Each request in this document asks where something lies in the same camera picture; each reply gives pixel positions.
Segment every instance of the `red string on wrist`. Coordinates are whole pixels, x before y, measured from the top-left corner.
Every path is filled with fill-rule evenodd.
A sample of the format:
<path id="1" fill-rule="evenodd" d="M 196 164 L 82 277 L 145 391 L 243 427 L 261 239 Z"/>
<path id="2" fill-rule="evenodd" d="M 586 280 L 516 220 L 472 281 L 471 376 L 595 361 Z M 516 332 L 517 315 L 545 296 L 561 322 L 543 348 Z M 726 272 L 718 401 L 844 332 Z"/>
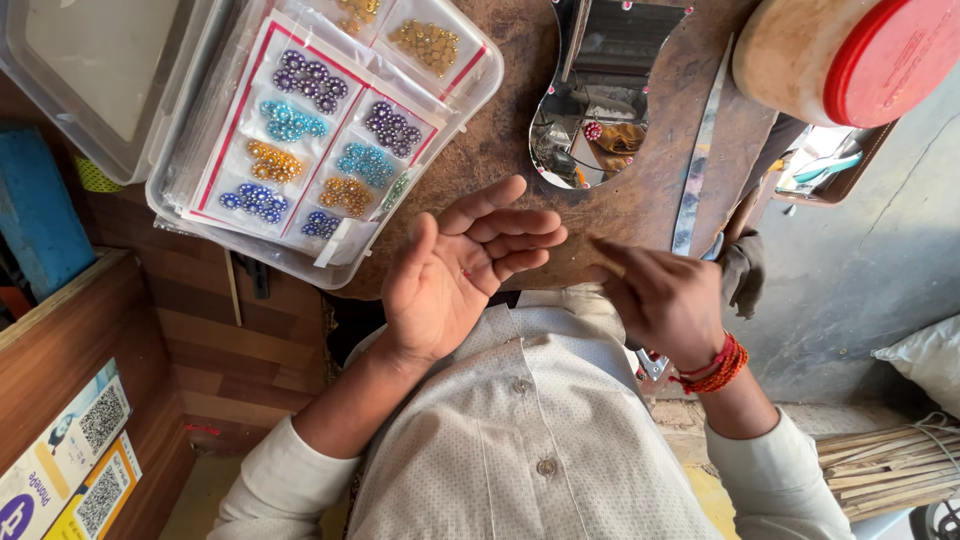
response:
<path id="1" fill-rule="evenodd" d="M 686 395 L 716 392 L 736 378 L 740 369 L 747 365 L 747 361 L 750 359 L 747 350 L 729 332 L 726 332 L 726 334 L 727 339 L 724 342 L 723 351 L 713 359 L 709 366 L 696 371 L 681 371 L 680 377 L 670 377 L 671 381 L 680 383 Z M 716 368 L 716 371 L 703 379 L 689 380 L 703 375 L 713 368 Z"/>

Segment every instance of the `man's left hand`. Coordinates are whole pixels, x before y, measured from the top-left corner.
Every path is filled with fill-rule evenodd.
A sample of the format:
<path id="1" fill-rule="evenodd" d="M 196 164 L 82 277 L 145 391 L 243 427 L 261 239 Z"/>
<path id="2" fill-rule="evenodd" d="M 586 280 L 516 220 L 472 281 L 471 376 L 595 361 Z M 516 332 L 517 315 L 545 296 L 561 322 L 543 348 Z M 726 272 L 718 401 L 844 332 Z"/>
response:
<path id="1" fill-rule="evenodd" d="M 526 185 L 511 176 L 437 219 L 417 216 L 381 291 L 397 369 L 422 372 L 453 352 L 504 281 L 545 264 L 544 248 L 566 240 L 557 212 L 506 208 Z"/>

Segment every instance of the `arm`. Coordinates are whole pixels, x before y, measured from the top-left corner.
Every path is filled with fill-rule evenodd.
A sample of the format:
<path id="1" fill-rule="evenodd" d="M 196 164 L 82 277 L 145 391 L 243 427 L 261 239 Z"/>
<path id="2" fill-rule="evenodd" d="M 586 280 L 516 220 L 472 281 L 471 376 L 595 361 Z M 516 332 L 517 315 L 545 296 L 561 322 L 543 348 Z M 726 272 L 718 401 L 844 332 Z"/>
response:
<path id="1" fill-rule="evenodd" d="M 606 266 L 590 267 L 590 274 L 603 284 L 627 334 L 681 371 L 709 366 L 725 340 L 720 267 L 605 240 L 594 245 L 625 269 L 623 277 Z M 770 404 L 746 366 L 722 389 L 698 398 L 707 414 L 710 461 L 730 494 L 741 538 L 853 539 L 812 439 Z"/>
<path id="2" fill-rule="evenodd" d="M 556 212 L 506 208 L 526 189 L 513 176 L 422 213 L 394 257 L 381 296 L 385 330 L 291 421 L 244 459 L 210 540 L 315 538 L 374 434 L 476 323 L 515 272 L 536 268 L 566 239 Z"/>

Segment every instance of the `qr code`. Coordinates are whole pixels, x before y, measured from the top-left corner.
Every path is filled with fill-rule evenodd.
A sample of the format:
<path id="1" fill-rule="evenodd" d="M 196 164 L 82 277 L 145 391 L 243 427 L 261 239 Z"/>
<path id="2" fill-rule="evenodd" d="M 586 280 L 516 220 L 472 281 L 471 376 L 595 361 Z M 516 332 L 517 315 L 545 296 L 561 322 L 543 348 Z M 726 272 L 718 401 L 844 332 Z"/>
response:
<path id="1" fill-rule="evenodd" d="M 100 455 L 104 445 L 110 442 L 125 418 L 116 387 L 110 385 L 80 419 L 80 429 L 84 432 L 86 442 L 90 443 L 94 455 Z"/>
<path id="2" fill-rule="evenodd" d="M 100 476 L 90 486 L 75 511 L 77 519 L 88 533 L 87 538 L 97 537 L 121 495 L 123 495 L 123 488 L 120 487 L 117 475 L 113 471 L 113 464 L 110 463 L 104 467 Z"/>

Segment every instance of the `purple logo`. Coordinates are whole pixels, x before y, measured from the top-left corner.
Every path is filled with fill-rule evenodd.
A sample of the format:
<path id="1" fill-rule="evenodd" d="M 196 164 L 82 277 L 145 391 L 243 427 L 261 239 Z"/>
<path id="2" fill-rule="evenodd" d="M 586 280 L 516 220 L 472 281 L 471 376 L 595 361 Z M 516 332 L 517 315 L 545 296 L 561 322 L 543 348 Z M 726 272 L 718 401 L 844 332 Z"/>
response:
<path id="1" fill-rule="evenodd" d="M 0 508 L 0 540 L 16 540 L 34 517 L 34 498 L 17 495 Z"/>

